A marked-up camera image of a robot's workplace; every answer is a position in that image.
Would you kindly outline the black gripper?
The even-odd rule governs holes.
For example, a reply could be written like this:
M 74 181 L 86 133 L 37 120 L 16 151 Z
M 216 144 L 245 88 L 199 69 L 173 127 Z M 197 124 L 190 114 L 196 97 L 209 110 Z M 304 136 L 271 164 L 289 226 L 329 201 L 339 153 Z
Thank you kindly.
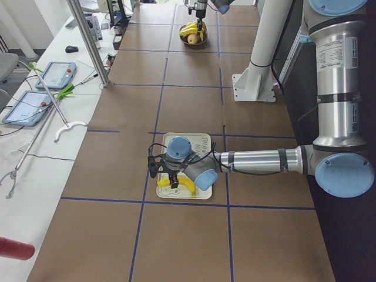
M 200 35 L 202 31 L 203 21 L 206 17 L 207 0 L 196 0 L 194 2 L 194 10 L 197 18 L 197 34 Z
M 178 173 L 182 165 L 182 160 L 171 158 L 168 155 L 159 155 L 160 168 L 159 173 L 167 173 L 169 177 L 170 187 L 176 189 L 179 186 Z

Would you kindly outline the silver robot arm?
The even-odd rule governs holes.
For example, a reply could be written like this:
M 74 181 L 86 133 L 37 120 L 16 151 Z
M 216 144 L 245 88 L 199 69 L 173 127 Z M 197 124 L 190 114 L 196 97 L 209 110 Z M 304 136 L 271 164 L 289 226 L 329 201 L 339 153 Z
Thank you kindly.
M 368 191 L 375 179 L 358 132 L 358 34 L 365 24 L 365 1 L 305 1 L 302 25 L 315 44 L 318 136 L 295 149 L 209 151 L 199 156 L 188 138 L 174 137 L 164 153 L 148 157 L 151 177 L 168 175 L 172 187 L 184 173 L 207 190 L 220 172 L 253 176 L 297 172 L 313 175 L 327 193 L 341 198 Z
M 222 15 L 230 9 L 230 4 L 233 2 L 234 0 L 211 0 L 211 3 L 216 7 L 216 11 L 220 12 Z M 207 6 L 209 6 L 208 0 L 184 0 L 183 3 L 188 8 L 189 15 L 193 11 L 196 12 L 197 34 L 199 35 L 203 27 L 203 19 L 206 16 Z

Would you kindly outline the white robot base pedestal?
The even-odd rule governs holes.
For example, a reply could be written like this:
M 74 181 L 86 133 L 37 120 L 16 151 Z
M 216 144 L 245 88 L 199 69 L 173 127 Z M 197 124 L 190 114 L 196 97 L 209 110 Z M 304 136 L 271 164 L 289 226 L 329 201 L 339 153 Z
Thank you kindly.
M 236 102 L 275 102 L 274 82 L 281 86 L 273 73 L 273 62 L 294 1 L 265 1 L 260 16 L 249 66 L 241 74 L 233 74 Z

